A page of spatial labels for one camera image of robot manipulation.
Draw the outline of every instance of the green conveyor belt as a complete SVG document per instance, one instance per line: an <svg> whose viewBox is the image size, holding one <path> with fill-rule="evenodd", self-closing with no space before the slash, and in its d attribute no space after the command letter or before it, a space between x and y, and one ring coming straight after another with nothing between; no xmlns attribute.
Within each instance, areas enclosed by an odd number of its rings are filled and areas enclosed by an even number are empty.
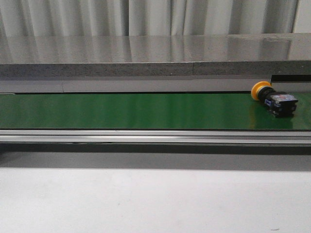
<svg viewBox="0 0 311 233"><path fill-rule="evenodd" d="M1 129L311 129L311 93L275 118L246 93L0 95Z"/></svg>

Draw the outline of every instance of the gray surface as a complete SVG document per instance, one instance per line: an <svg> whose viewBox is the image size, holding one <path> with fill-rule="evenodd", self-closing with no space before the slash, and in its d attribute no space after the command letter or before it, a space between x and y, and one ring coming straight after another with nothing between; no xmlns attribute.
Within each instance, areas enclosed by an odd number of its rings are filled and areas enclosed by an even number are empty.
<svg viewBox="0 0 311 233"><path fill-rule="evenodd" d="M311 34L0 38L0 76L310 74Z"/></svg>
<svg viewBox="0 0 311 233"><path fill-rule="evenodd" d="M249 91L269 75L0 77L0 93Z"/></svg>
<svg viewBox="0 0 311 233"><path fill-rule="evenodd" d="M76 146L1 151L0 232L311 231L308 148Z"/></svg>
<svg viewBox="0 0 311 233"><path fill-rule="evenodd" d="M310 92L311 82L273 82L272 86L275 90L282 90L288 93Z"/></svg>
<svg viewBox="0 0 311 233"><path fill-rule="evenodd" d="M0 168L1 232L311 231L311 173Z"/></svg>
<svg viewBox="0 0 311 233"><path fill-rule="evenodd" d="M311 32L311 1L299 0L296 10L294 22L294 33L310 33Z"/></svg>

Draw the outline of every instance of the white backdrop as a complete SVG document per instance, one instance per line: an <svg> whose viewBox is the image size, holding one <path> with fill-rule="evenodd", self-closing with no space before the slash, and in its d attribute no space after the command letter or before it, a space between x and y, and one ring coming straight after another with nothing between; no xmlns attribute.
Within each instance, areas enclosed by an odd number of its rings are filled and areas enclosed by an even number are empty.
<svg viewBox="0 0 311 233"><path fill-rule="evenodd" d="M290 33L297 0L0 0L0 34Z"/></svg>

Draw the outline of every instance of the aluminum rail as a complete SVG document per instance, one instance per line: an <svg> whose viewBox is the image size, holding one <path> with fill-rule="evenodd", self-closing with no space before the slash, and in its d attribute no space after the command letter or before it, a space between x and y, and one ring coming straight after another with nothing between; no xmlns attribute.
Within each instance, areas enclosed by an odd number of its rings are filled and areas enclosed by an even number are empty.
<svg viewBox="0 0 311 233"><path fill-rule="evenodd" d="M311 131L0 130L0 143L311 144Z"/></svg>

